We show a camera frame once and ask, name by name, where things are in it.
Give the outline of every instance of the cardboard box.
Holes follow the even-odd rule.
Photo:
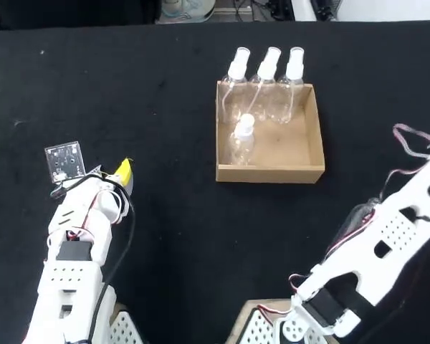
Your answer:
[[[218,121],[216,88],[216,180],[247,183],[315,183],[325,171],[317,103],[312,85],[305,85],[299,110],[288,124],[255,123],[251,164],[224,164],[225,145],[234,126]]]

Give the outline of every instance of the spray bottle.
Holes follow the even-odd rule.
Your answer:
[[[304,49],[294,47],[290,50],[287,71],[277,82],[277,94],[274,96],[274,109],[270,113],[271,120],[288,123],[301,103],[304,87],[302,73],[304,71]]]
[[[249,56],[250,51],[247,48],[237,48],[236,56],[229,65],[228,74],[221,80],[219,109],[221,109],[220,120],[223,123],[237,123],[245,111],[247,95],[245,72]]]
[[[270,47],[258,72],[249,83],[249,106],[246,113],[251,113],[258,121],[266,120],[272,105],[275,86],[275,72],[280,57],[280,49]]]

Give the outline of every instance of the black table surface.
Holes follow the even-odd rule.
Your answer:
[[[304,47],[327,164],[315,185],[215,182],[215,83],[238,46],[252,51],[249,75],[268,46],[284,51],[278,74]],[[321,259],[390,169],[421,163],[391,135],[397,122],[430,132],[430,22],[0,32],[0,343],[20,343],[37,298],[56,208],[44,147],[78,140],[87,168],[109,171],[133,159],[137,233],[118,301],[151,344],[223,343],[246,300],[291,295],[288,274]],[[113,229],[106,271],[127,235]],[[402,311],[369,343],[430,343],[426,251],[377,319],[410,295]]]

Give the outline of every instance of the white spray nozzle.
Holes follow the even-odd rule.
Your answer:
[[[258,76],[263,80],[273,80],[275,76],[275,71],[277,70],[277,65],[272,64],[268,61],[263,61],[258,68]]]
[[[228,76],[234,80],[244,79],[249,57],[250,50],[244,47],[237,48],[236,56],[229,65]]]
[[[236,56],[234,57],[233,62],[240,63],[246,65],[249,61],[250,50],[244,47],[237,48]]]
[[[280,54],[282,52],[279,48],[276,47],[269,47],[266,53],[266,56],[264,57],[263,62],[268,62],[273,65],[277,64],[279,62]]]
[[[286,76],[290,80],[302,79],[304,72],[304,49],[300,47],[294,47],[290,50],[290,59],[287,64]]]
[[[248,138],[253,134],[253,125],[255,124],[255,118],[249,113],[245,113],[241,116],[239,122],[236,124],[234,129],[234,135],[238,139]]]
[[[301,47],[293,47],[290,49],[290,60],[289,62],[302,65],[304,61],[304,49]]]

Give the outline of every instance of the white robotic arm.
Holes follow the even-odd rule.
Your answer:
[[[413,218],[405,216],[407,209],[415,213]],[[361,228],[311,269],[292,296],[290,313],[274,324],[275,342],[300,343],[310,330],[345,337],[361,321],[360,308],[376,306],[428,240],[430,157],[400,191],[374,206]],[[358,278],[349,295],[335,296],[325,288],[330,280],[349,273]],[[361,307],[351,309],[357,303]]]
[[[125,324],[125,317],[130,320],[126,314],[118,316],[110,330],[116,294],[108,285],[111,275],[103,282],[100,269],[107,259],[112,224],[134,212],[128,195],[133,182],[128,161],[118,171],[106,178],[94,172],[64,181],[53,191],[53,196],[65,198],[48,227],[48,257],[23,344],[142,344],[133,323]],[[121,340],[115,336],[113,341],[113,330],[123,332]]]

